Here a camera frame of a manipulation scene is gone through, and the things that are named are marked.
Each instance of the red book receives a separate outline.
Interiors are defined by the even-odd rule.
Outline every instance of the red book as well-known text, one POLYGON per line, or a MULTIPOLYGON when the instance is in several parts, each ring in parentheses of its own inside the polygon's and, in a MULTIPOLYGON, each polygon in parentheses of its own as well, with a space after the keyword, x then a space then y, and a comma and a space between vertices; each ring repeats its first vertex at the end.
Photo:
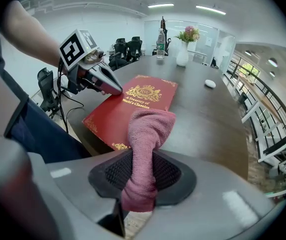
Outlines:
POLYGON ((177 83, 138 75, 123 86, 123 93, 111 96, 84 120, 83 124, 114 150, 129 148, 128 123, 135 109, 169 110, 177 83))

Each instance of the white vase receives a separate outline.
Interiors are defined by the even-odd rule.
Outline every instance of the white vase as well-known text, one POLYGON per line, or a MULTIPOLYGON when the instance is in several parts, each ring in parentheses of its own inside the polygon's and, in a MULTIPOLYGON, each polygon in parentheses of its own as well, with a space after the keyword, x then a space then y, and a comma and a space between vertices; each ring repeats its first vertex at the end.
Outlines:
POLYGON ((182 47, 181 50, 179 51, 177 58, 176 58, 176 64, 181 67, 186 67, 188 63, 188 51, 187 51, 187 42, 182 41, 182 47))

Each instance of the floor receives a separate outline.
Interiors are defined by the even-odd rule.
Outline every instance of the floor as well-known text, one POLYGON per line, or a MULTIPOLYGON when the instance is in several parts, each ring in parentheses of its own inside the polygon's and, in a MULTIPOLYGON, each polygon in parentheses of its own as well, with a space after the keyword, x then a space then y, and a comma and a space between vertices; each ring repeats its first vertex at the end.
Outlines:
MULTIPOLYGON (((233 86, 230 82, 223 78, 224 83, 226 84, 228 90, 231 92, 233 86)), ((238 95, 236 93, 231 94, 233 99, 237 102, 238 95)), ((246 113, 246 110, 243 105, 238 104, 240 116, 243 117, 246 113)), ((65 125, 60 116, 55 115, 53 120, 65 129, 65 125)), ((248 159, 249 159, 249 168, 248 168, 248 182, 256 186, 264 193, 281 191, 286 189, 286 181, 283 178, 270 179, 269 178, 269 169, 270 167, 265 163, 258 163, 258 152, 257 146, 255 143, 255 134, 250 123, 250 120, 245 122, 244 128, 247 136, 247 148, 248 148, 248 159)), ((75 139, 79 140, 73 131, 72 127, 68 123, 69 134, 75 139)), ((146 224, 152 212, 130 212, 124 220, 126 239, 132 239, 140 229, 146 224)))

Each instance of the person's arm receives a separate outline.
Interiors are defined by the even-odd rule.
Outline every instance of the person's arm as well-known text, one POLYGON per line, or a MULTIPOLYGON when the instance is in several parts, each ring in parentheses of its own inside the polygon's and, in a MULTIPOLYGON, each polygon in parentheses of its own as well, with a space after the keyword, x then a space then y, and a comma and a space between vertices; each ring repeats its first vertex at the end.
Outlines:
POLYGON ((28 14, 19 1, 12 1, 7 5, 0 29, 3 36, 24 54, 58 66, 58 42, 37 19, 28 14))

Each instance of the conference table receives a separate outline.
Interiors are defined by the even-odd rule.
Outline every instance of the conference table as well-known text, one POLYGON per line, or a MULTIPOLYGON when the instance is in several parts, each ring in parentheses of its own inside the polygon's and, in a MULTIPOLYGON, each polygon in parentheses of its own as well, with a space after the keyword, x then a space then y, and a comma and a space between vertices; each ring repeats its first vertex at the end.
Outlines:
MULTIPOLYGON (((122 85, 139 74, 176 82, 178 88, 169 108, 176 114, 176 123, 161 149, 221 164, 247 179, 245 129, 237 103, 217 69, 192 61, 180 67, 173 57, 159 61, 156 56, 145 56, 114 73, 122 85), (216 88, 206 87, 207 79, 214 81, 216 88)), ((71 111, 68 121, 92 156, 113 150, 86 128, 82 120, 108 97, 91 89, 73 96, 84 108, 71 111)), ((63 109, 66 113, 78 106, 69 100, 63 109)))

